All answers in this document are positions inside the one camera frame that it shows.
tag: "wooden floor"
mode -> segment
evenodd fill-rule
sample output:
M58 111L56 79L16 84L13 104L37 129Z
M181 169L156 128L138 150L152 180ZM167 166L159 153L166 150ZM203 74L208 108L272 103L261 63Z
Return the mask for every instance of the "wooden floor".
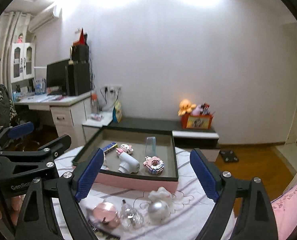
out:
M229 171L237 179L250 180L259 177L264 183L270 200L282 195L285 188L293 179L293 175L284 162L275 153L275 146L230 146L239 162L225 163L218 156L215 164L221 171ZM234 204L235 216L238 216L241 199Z

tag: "curtain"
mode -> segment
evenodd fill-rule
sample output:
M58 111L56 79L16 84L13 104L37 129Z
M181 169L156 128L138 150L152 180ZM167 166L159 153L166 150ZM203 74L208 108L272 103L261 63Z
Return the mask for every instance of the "curtain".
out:
M23 33L23 42L25 42L30 19L30 14L21 12L3 13L0 16L0 84L6 86L10 97L10 54L12 43L17 42L20 33Z

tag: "dark countertop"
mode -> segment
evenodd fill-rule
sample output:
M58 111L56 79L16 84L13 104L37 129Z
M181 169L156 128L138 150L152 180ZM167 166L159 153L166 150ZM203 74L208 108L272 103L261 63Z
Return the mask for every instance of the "dark countertop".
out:
M190 131L190 132L215 132L213 127L210 130L183 129L181 121L144 119L133 117L122 117L119 123L111 122L109 126L122 128L137 128L146 130L161 131Z

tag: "orange octopus plush toy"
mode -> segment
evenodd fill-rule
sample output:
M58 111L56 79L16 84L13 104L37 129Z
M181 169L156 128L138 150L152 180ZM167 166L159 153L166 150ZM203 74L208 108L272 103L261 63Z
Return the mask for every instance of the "orange octopus plush toy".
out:
M183 99L179 104L178 115L190 114L194 108L196 108L196 104L192 104L188 99Z

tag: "white desk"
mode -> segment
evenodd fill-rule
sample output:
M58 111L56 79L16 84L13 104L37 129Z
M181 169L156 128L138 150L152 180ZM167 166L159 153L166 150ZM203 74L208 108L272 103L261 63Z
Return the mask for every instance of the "white desk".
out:
M70 149L85 145L82 123L90 114L90 92L76 97L64 97L52 100L56 96L35 95L15 102L16 106L28 106L31 110L51 111L58 136L68 134L71 139Z
M112 112L101 112L101 114L103 115L103 119L101 121L87 119L83 122L82 125L85 141L88 141L102 126L108 126L113 120Z

